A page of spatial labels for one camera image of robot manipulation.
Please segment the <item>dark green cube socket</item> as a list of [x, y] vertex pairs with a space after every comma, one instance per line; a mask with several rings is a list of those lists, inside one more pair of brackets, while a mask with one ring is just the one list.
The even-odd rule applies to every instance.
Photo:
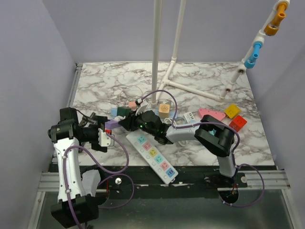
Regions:
[[118, 107], [117, 108], [117, 116], [125, 117], [128, 116], [132, 112], [131, 108], [128, 107]]

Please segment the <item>purple USB power strip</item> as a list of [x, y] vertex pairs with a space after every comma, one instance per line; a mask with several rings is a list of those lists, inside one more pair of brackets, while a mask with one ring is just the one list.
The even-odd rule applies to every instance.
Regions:
[[115, 128], [119, 128], [121, 125], [118, 121], [110, 120], [108, 122], [105, 122], [105, 129], [113, 130]]

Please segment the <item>pink charger plug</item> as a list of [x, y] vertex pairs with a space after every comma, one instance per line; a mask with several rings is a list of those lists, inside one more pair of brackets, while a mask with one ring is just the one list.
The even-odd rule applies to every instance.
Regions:
[[137, 109], [137, 104], [136, 104], [136, 102], [129, 102], [128, 103], [128, 107], [131, 109], [131, 110], [133, 110], [133, 111], [135, 111], [136, 109]]

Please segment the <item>light blue charger plug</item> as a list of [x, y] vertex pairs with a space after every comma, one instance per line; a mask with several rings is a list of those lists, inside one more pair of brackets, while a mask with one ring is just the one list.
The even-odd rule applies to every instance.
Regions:
[[111, 116], [117, 116], [117, 108], [111, 109]]

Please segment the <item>white multicolour power strip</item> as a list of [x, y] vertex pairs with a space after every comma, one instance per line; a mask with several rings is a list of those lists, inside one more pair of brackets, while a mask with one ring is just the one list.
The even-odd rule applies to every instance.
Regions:
[[164, 184], [168, 185], [175, 180], [178, 176], [178, 171], [149, 141], [148, 137], [142, 134], [141, 131], [134, 131], [129, 133], [126, 138]]

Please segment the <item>pink triangular power strip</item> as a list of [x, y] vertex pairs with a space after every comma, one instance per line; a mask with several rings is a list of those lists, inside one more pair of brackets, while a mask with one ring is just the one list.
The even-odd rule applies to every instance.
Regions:
[[200, 118], [203, 118], [205, 115], [210, 115], [213, 118], [217, 119], [218, 121], [222, 121], [226, 117], [226, 114], [223, 112], [218, 112], [218, 111], [209, 110], [209, 109], [205, 109], [205, 108], [200, 108], [198, 110], [198, 115]]

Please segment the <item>yellow cube socket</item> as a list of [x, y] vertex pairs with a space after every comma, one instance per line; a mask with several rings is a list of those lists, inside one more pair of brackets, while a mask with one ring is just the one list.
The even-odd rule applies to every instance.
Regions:
[[241, 109], [235, 104], [229, 105], [224, 111], [226, 116], [229, 117], [230, 119], [234, 119], [237, 115], [240, 114], [240, 112]]

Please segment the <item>red cube socket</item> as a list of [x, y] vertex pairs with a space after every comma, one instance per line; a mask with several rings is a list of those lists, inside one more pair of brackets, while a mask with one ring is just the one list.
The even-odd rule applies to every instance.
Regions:
[[235, 131], [239, 132], [245, 125], [247, 124], [247, 120], [242, 116], [237, 115], [229, 124], [229, 126]]

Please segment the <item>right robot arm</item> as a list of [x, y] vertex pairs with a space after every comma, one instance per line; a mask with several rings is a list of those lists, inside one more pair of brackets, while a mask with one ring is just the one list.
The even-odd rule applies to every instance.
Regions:
[[126, 131], [141, 130], [154, 137], [161, 145], [172, 145], [180, 141], [198, 141], [210, 153], [217, 156], [219, 181], [225, 187], [236, 182], [237, 168], [233, 156], [240, 143], [240, 136], [233, 128], [205, 115], [199, 122], [185, 125], [166, 124], [153, 111], [141, 114], [130, 113], [119, 121]]

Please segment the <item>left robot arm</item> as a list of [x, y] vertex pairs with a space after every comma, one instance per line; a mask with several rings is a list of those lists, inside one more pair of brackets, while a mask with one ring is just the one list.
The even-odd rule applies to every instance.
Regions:
[[48, 130], [58, 160], [59, 193], [58, 202], [51, 206], [51, 215], [66, 229], [97, 219], [99, 216], [97, 188], [105, 185], [106, 177], [98, 170], [81, 173], [79, 147], [89, 142], [93, 149], [107, 152], [100, 146], [99, 133], [108, 118], [94, 116], [86, 118], [88, 127], [79, 124], [77, 110], [67, 107], [60, 109], [60, 120]]

